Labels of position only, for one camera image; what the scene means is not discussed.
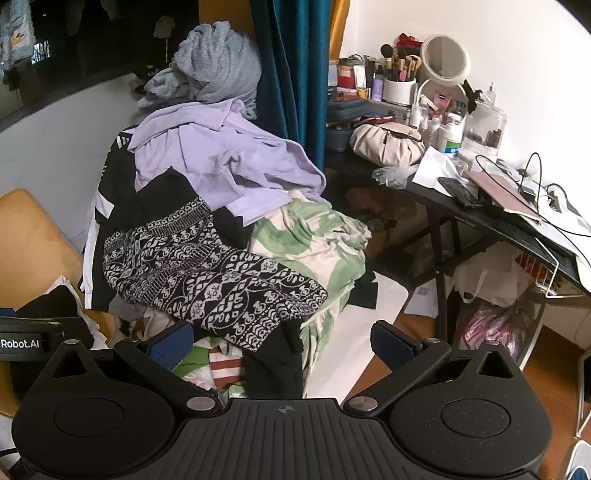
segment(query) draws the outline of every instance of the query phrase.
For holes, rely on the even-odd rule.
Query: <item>makeup brush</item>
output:
[[[392,48],[392,45],[385,43],[379,50],[385,59],[391,59],[394,57],[394,49]]]
[[[411,75],[413,74],[413,68],[414,68],[415,62],[414,60],[410,60],[408,62],[408,69],[407,69],[407,81],[412,80]]]
[[[415,63],[413,67],[413,78],[411,80],[414,80],[417,77],[418,70],[419,68],[421,68],[421,65],[423,64],[423,61],[420,58],[417,58],[414,62]]]
[[[392,76],[392,58],[386,59],[386,78],[389,80]]]
[[[400,82],[406,82],[406,70],[404,69],[404,60],[400,60],[400,63],[398,64],[398,70],[400,70],[400,73],[398,74],[398,80]]]

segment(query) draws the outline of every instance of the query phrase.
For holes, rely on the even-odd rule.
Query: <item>lavender shirt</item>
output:
[[[179,103],[155,111],[135,129],[135,189],[172,167],[187,177],[211,210],[222,206],[244,224],[286,203],[286,190],[325,202],[324,174],[302,146],[256,127],[239,99]]]

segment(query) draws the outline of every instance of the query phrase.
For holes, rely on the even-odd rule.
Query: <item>round mirror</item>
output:
[[[461,85],[470,72],[470,57],[457,41],[433,35],[423,42],[421,58],[427,75],[445,85]]]

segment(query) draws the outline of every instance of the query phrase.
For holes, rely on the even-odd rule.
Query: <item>white wall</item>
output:
[[[78,249],[112,141],[141,121],[130,74],[75,93],[0,133],[0,195],[25,188]]]
[[[472,61],[468,81],[483,90],[496,81],[497,105],[507,112],[501,156],[519,164],[538,151],[544,177],[567,187],[591,219],[583,178],[591,174],[591,35],[568,11],[556,0],[351,0],[341,56],[381,58],[380,46],[401,32],[462,43]]]

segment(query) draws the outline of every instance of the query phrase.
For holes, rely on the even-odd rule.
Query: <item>pink notebook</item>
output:
[[[497,185],[486,172],[483,171],[469,171],[468,176],[474,181],[482,190],[487,192],[494,201],[496,201],[504,211],[508,213],[516,213],[531,218],[536,222],[541,222],[540,216],[535,212],[525,199],[519,194],[514,185],[500,175],[491,175],[503,187],[509,190],[506,191],[500,185]]]

